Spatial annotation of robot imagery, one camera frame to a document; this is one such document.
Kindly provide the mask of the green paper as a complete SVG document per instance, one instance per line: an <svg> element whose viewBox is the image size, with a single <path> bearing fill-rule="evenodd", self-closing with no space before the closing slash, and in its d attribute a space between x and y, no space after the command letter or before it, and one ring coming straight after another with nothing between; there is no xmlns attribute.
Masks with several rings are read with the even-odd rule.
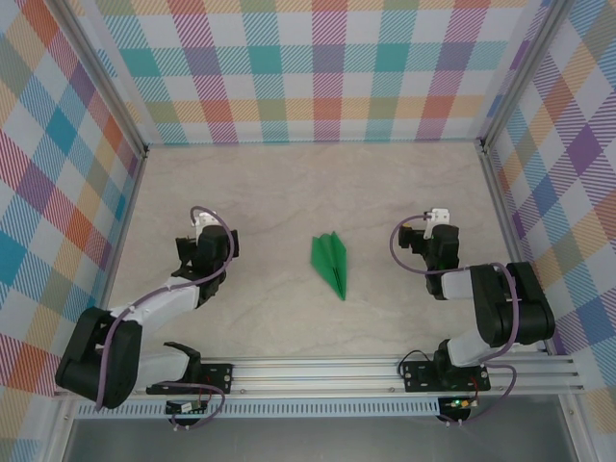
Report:
<svg viewBox="0 0 616 462"><path fill-rule="evenodd" d="M311 265L340 300L347 298L347 249L336 232L312 238Z"/></svg>

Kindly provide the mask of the black circuit board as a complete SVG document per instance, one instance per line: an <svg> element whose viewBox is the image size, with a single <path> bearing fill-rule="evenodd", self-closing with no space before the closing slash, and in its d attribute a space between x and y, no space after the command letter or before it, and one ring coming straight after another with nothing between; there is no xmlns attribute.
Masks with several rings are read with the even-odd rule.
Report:
<svg viewBox="0 0 616 462"><path fill-rule="evenodd" d="M198 400L168 400L165 413L168 415L203 414L207 404Z"/></svg>

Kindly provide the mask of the grey metal panel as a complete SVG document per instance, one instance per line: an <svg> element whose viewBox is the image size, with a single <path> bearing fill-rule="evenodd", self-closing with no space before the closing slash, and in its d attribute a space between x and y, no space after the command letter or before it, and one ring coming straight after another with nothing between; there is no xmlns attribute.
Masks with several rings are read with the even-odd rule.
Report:
<svg viewBox="0 0 616 462"><path fill-rule="evenodd" d="M63 462L578 462L558 423L447 427L428 419L79 421Z"/></svg>

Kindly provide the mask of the aluminium side rail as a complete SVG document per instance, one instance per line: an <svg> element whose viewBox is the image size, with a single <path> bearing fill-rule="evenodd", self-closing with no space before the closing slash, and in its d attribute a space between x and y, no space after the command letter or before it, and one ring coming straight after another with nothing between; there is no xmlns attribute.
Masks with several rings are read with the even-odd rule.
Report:
<svg viewBox="0 0 616 462"><path fill-rule="evenodd" d="M116 284L117 271L131 216L139 194L139 187L147 158L145 151L130 158L125 165L115 159L107 177L90 174L91 187L101 186L102 195L93 207L92 229L79 274L90 289L90 296L75 309L80 321L89 308L107 309Z"/></svg>
<svg viewBox="0 0 616 462"><path fill-rule="evenodd" d="M513 270L513 278L516 282L519 303L519 327L516 342L522 345L531 345L539 341L549 340L555 330L552 309L547 302L532 265L523 260L513 218L508 214L504 190L497 178L494 163L481 143L476 148L495 206L505 246L511 258L511 263L507 265L507 268Z"/></svg>

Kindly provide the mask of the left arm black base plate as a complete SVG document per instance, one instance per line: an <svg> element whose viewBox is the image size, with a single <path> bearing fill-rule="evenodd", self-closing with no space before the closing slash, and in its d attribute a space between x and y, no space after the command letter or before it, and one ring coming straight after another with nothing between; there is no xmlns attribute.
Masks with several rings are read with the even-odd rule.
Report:
<svg viewBox="0 0 616 462"><path fill-rule="evenodd" d="M203 388L189 387L189 384L210 385L221 389L225 394L231 392L233 380L233 365L228 363L192 363L187 371L177 380L172 380L174 386L154 384L145 389L148 395L208 395L209 391Z"/></svg>

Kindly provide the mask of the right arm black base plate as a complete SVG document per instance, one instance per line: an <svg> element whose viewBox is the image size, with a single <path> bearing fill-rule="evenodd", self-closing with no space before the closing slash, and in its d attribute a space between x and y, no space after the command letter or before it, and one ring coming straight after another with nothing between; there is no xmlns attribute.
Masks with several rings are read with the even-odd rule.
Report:
<svg viewBox="0 0 616 462"><path fill-rule="evenodd" d="M402 366L404 389L418 392L475 392L490 391L486 368L436 366L431 361L408 361Z"/></svg>

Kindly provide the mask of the long aluminium base rail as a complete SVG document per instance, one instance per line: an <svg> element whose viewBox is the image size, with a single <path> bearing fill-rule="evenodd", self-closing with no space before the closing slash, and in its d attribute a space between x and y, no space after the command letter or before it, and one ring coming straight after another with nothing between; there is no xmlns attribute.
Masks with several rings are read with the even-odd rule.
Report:
<svg viewBox="0 0 616 462"><path fill-rule="evenodd" d="M488 369L491 390L484 392L407 393L394 356L317 358L203 358L201 363L233 365L229 397L334 398L380 397L386 394L462 397L579 394L584 381L574 360L542 352L497 358Z"/></svg>

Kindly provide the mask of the aluminium frame post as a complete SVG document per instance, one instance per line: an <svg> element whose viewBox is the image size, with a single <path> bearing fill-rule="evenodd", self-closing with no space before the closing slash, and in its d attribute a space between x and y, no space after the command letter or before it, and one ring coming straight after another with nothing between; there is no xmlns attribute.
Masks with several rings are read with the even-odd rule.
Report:
<svg viewBox="0 0 616 462"><path fill-rule="evenodd" d="M116 91L109 73L105 69L95 48L90 43L88 35L83 30L77 16L70 8L67 0L44 0L50 12L65 32L67 39L83 62L83 67L99 90L110 112L115 117L119 128L130 144L137 150L142 159L146 159L149 148L137 129L133 118L123 104Z"/></svg>
<svg viewBox="0 0 616 462"><path fill-rule="evenodd" d="M481 157L490 153L574 3L575 0L528 0L502 57L497 82L488 92L490 107L476 137Z"/></svg>

